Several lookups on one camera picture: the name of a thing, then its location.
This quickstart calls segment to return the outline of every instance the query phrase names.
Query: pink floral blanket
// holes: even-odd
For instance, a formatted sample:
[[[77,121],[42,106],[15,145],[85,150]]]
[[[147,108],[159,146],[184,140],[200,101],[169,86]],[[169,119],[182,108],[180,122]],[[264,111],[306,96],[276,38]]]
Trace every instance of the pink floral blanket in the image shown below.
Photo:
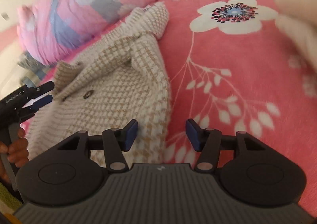
[[[300,204],[317,216],[317,78],[275,27],[273,0],[161,1],[170,12],[159,45],[172,88],[164,161],[197,160],[188,118],[227,135],[247,131],[304,169]],[[221,165],[229,159],[222,153]]]

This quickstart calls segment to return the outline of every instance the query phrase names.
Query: bedsheet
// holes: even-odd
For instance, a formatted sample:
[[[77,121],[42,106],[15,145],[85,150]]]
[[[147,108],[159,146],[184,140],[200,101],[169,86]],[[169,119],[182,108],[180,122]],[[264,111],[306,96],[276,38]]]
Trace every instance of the bedsheet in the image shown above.
[[[300,205],[317,216],[317,76],[275,27],[273,0],[161,1],[170,12],[159,45],[172,91],[164,161],[197,160],[188,118],[223,134],[247,131],[304,169]],[[220,165],[230,159],[221,153]]]

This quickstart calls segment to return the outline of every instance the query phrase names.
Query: ribbed gray panel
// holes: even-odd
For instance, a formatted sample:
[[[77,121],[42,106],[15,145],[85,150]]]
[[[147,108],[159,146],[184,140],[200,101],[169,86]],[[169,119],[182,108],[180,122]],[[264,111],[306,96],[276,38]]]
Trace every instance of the ribbed gray panel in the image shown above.
[[[222,191],[213,176],[188,164],[135,164],[113,174],[94,196],[76,205],[44,208],[25,204],[15,216],[23,224],[309,224],[296,204],[262,209]]]

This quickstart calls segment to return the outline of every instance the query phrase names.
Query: houndstooth sweater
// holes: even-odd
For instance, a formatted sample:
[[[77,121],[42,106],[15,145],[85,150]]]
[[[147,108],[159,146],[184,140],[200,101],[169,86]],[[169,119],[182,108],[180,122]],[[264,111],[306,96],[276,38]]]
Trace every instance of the houndstooth sweater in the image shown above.
[[[125,153],[127,163],[161,162],[170,102],[157,39],[168,18],[163,3],[136,8],[74,64],[58,64],[54,100],[36,113],[27,135],[30,159],[79,130],[98,135],[136,119],[138,137]],[[84,99],[90,90],[93,93]],[[92,151],[91,159],[105,165],[102,151]]]

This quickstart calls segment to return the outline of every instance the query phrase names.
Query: knit cardigan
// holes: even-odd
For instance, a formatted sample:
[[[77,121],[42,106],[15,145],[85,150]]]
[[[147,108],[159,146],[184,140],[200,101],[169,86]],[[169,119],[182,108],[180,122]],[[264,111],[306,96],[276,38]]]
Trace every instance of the knit cardigan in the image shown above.
[[[99,135],[136,119],[137,138],[124,153],[128,165],[162,161],[170,91],[157,39],[168,18],[163,3],[136,8],[73,64],[57,65],[53,102],[36,113],[27,134],[30,159],[79,130]],[[105,165],[103,151],[92,151],[91,159]]]

